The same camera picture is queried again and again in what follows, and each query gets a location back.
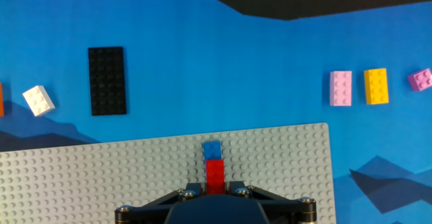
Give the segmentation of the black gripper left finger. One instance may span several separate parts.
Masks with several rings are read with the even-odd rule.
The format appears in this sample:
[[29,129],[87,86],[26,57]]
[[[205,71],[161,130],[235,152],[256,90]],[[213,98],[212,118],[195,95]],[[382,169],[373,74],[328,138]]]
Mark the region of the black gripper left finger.
[[115,223],[164,222],[175,204],[204,196],[205,188],[205,183],[189,183],[143,206],[119,206],[114,211]]

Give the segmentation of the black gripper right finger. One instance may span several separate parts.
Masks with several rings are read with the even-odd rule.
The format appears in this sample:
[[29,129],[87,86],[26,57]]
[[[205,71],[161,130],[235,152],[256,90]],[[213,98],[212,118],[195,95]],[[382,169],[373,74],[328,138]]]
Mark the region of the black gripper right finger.
[[314,198],[300,197],[291,200],[262,188],[246,185],[243,181],[227,182],[226,193],[236,198],[253,200],[259,209],[259,217],[265,217],[269,223],[317,223],[317,202]]

